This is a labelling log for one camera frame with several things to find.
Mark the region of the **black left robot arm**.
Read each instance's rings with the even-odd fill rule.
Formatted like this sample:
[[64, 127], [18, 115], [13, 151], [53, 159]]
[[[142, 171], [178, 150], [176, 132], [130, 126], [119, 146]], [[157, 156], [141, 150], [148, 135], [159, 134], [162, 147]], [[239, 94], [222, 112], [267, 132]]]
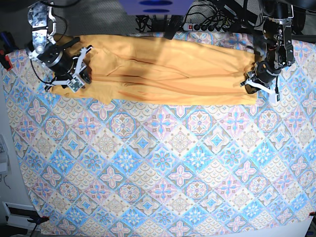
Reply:
[[262, 12], [263, 35], [260, 39], [266, 44], [266, 58], [254, 64], [252, 71], [245, 74], [240, 83], [248, 94], [263, 90], [269, 94], [279, 95], [278, 82], [275, 90], [270, 90], [274, 79], [278, 79], [282, 69], [294, 64], [292, 45], [293, 5], [279, 0], [260, 0]]

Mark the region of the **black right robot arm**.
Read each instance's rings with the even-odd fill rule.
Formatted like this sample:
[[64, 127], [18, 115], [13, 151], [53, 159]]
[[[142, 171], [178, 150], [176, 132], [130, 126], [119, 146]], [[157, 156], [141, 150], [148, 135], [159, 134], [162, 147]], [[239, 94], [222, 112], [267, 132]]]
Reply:
[[79, 54], [70, 56], [66, 50], [78, 43], [80, 38], [75, 37], [64, 44], [61, 44], [62, 37], [58, 40], [54, 38], [58, 16], [53, 13], [53, 8], [64, 6], [40, 0], [29, 7], [28, 22], [32, 27], [32, 41], [27, 46], [27, 55], [32, 63], [40, 63], [53, 71], [52, 80], [39, 79], [46, 85], [46, 91], [60, 85], [77, 92], [91, 83], [84, 58], [92, 46], [83, 47]]

